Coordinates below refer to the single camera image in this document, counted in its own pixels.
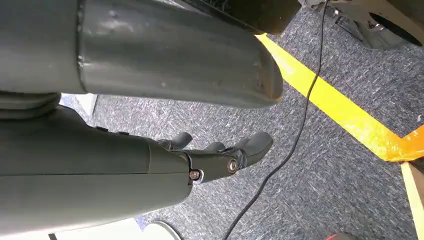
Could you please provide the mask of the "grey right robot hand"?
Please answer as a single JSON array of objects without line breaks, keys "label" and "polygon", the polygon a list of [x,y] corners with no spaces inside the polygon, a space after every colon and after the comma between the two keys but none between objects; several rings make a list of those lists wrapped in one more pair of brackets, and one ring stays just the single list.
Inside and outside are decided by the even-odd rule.
[{"label": "grey right robot hand", "polygon": [[273,138],[187,150],[86,124],[61,95],[97,94],[264,108],[278,65],[251,33],[156,0],[0,3],[0,234],[108,224],[182,202],[194,183],[259,162]]}]

